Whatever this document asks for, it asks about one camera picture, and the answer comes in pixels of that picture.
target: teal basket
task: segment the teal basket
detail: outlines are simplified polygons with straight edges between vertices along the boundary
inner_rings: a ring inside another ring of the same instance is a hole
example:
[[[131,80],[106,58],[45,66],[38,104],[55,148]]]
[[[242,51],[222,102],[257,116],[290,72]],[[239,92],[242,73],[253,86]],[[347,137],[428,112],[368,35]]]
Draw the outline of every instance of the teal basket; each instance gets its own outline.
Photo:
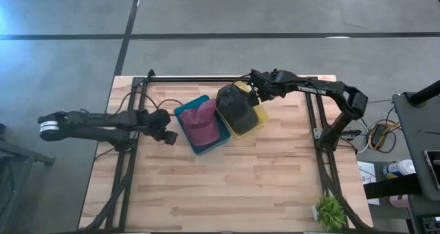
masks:
[[[179,121],[181,128],[184,130],[186,138],[188,138],[188,135],[186,134],[186,131],[184,129],[184,124],[182,123],[182,120],[180,119],[180,114],[183,113],[185,111],[185,109],[194,109],[194,108],[199,107],[202,103],[206,102],[207,100],[209,100],[209,96],[207,96],[207,95],[200,96],[199,98],[194,99],[194,100],[190,101],[189,103],[186,103],[181,107],[178,107],[177,109],[174,109],[174,114],[176,115],[177,120]],[[219,113],[217,113],[217,111],[215,111],[214,117],[215,117],[215,120],[217,121],[217,126],[219,128],[219,133],[220,133],[220,138],[217,141],[214,141],[214,142],[210,143],[209,145],[205,145],[205,146],[200,147],[200,146],[197,146],[197,145],[194,145],[193,143],[191,143],[191,141],[188,138],[188,141],[191,145],[192,150],[198,156],[203,155],[206,152],[214,149],[215,147],[218,147],[218,146],[226,143],[231,137],[231,133],[229,132],[228,128],[226,127],[225,123],[223,122],[223,120],[221,119],[221,117],[220,117]]]

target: concrete floor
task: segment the concrete floor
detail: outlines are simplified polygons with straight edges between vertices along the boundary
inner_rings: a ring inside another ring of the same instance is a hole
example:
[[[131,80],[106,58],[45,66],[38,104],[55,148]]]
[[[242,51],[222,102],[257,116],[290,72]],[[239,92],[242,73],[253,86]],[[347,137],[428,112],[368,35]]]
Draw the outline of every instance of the concrete floor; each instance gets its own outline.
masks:
[[[2,34],[124,34],[133,0],[0,0]],[[437,0],[140,0],[134,34],[194,32],[440,32]],[[76,228],[96,143],[44,142],[36,119],[58,110],[102,112],[122,40],[0,40],[0,122],[8,140],[56,156],[36,164],[15,233]],[[371,100],[418,90],[440,78],[439,38],[130,41],[123,75],[245,74],[273,68],[335,74]],[[391,108],[368,105],[366,122]],[[355,141],[362,147],[362,138]],[[409,156],[395,150],[358,160]],[[401,226],[375,214],[381,229]]]

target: potted plant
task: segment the potted plant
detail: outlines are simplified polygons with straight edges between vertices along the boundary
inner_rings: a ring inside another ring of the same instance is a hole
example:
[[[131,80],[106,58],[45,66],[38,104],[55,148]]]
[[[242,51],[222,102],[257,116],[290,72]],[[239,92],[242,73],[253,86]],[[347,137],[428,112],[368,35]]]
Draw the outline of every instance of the potted plant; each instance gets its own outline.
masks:
[[[334,196],[324,193],[312,210],[315,221],[324,231],[339,231],[345,225],[344,210]]]

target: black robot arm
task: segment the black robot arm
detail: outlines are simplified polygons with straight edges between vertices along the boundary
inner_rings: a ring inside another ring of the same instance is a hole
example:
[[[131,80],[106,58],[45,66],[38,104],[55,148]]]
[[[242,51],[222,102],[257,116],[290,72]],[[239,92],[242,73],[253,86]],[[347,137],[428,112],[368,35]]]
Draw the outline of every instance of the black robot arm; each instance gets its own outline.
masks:
[[[38,118],[41,125],[40,137],[46,141],[65,138],[107,141],[116,151],[129,151],[132,148],[130,131],[140,131],[156,141],[163,140],[166,144],[173,145],[177,134],[166,130],[170,121],[168,112],[163,109],[151,114],[145,109],[122,111],[119,114],[58,111]]]
[[[355,87],[342,82],[323,81],[314,78],[301,78],[292,72],[274,70],[273,72],[259,72],[252,70],[247,81],[253,90],[249,97],[249,104],[255,106],[276,96],[285,97],[287,93],[300,91],[311,94],[328,96],[336,102],[341,114],[332,125],[323,127],[318,146],[323,151],[335,151],[342,131],[352,120],[363,117],[368,97]]]

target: black cap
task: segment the black cap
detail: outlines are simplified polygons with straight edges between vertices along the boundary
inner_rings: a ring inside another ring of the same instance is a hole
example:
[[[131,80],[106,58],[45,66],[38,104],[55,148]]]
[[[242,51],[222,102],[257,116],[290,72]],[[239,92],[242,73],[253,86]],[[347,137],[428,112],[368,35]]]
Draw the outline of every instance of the black cap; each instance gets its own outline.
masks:
[[[217,109],[237,134],[245,134],[259,123],[259,117],[249,105],[250,96],[236,85],[226,85],[217,93]]]

